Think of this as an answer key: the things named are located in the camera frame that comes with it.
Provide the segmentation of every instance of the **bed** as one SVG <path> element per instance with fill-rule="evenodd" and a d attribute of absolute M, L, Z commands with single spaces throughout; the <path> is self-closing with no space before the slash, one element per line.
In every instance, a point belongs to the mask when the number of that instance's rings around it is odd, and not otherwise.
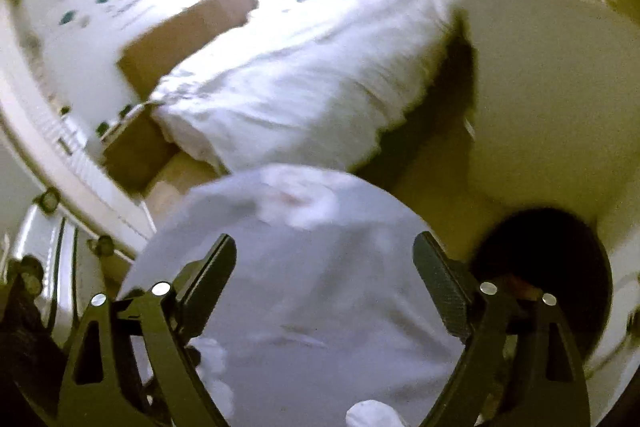
<path fill-rule="evenodd" d="M 238 259 L 196 371 L 233 426 L 344 426 L 375 399 L 417 426 L 460 358 L 415 269 L 428 225 L 343 172 L 272 165 L 194 188 L 131 267 L 120 296 L 202 259 L 221 231 Z M 141 355 L 147 381 L 152 368 Z M 347 421 L 347 426 L 367 425 Z"/>
<path fill-rule="evenodd" d="M 465 55 L 459 3 L 204 0 L 128 46 L 120 67 L 166 139 L 218 172 L 284 162 L 383 186 L 420 140 L 447 49 Z"/>

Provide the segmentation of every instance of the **white blanket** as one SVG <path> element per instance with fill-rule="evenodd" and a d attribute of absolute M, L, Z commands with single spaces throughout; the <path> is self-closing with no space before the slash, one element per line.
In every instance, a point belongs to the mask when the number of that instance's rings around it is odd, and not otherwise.
<path fill-rule="evenodd" d="M 121 295 L 173 280 L 228 233 L 238 262 L 192 344 L 230 425 L 402 427 L 402 417 L 417 427 L 464 348 L 414 266 L 425 230 L 351 174 L 267 166 L 194 188 Z"/>
<path fill-rule="evenodd" d="M 163 77 L 154 116 L 185 152 L 235 172 L 347 170 L 420 102 L 458 0 L 307 0 L 258 10 Z"/>

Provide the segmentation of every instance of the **dark hole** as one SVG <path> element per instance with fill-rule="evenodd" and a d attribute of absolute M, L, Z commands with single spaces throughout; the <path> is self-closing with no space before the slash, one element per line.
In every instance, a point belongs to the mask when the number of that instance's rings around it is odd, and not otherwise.
<path fill-rule="evenodd" d="M 75 379 L 78 385 L 101 382 L 102 357 L 100 356 L 100 330 L 98 323 L 92 322 L 86 330 L 82 352 L 76 367 Z"/>
<path fill-rule="evenodd" d="M 609 259 L 598 237 L 578 217 L 532 208 L 508 217 L 485 238 L 470 263 L 479 281 L 505 274 L 558 298 L 584 360 L 609 316 Z"/>
<path fill-rule="evenodd" d="M 571 365 L 567 358 L 566 351 L 558 325 L 549 324 L 549 352 L 546 359 L 546 378 L 554 382 L 571 382 L 574 377 L 571 374 Z"/>

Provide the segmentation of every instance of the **metal screw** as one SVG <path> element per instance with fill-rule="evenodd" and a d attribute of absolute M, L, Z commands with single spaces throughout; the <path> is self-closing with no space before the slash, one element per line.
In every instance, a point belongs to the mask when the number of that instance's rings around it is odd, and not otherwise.
<path fill-rule="evenodd" d="M 98 306 L 102 306 L 105 302 L 107 302 L 107 295 L 104 293 L 98 293 L 92 297 L 91 306 L 95 306 L 97 308 Z"/>
<path fill-rule="evenodd" d="M 162 295 L 167 295 L 170 289 L 171 285 L 168 282 L 159 282 L 151 288 L 151 293 L 155 296 L 161 297 Z"/>
<path fill-rule="evenodd" d="M 480 291 L 485 295 L 495 295 L 498 293 L 498 286 L 492 282 L 483 282 L 480 285 Z"/>
<path fill-rule="evenodd" d="M 551 293 L 545 293 L 542 296 L 542 301 L 547 305 L 547 306 L 555 306 L 556 304 L 558 304 L 558 299 L 556 299 L 555 295 L 551 295 Z"/>

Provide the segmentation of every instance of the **white bedsheet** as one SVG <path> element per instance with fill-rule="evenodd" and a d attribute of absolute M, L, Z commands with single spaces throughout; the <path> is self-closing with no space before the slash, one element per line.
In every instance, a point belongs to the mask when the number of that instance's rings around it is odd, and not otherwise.
<path fill-rule="evenodd" d="M 163 77 L 167 138 L 215 168 L 351 169 L 422 99 L 459 0 L 307 0 L 257 10 Z"/>

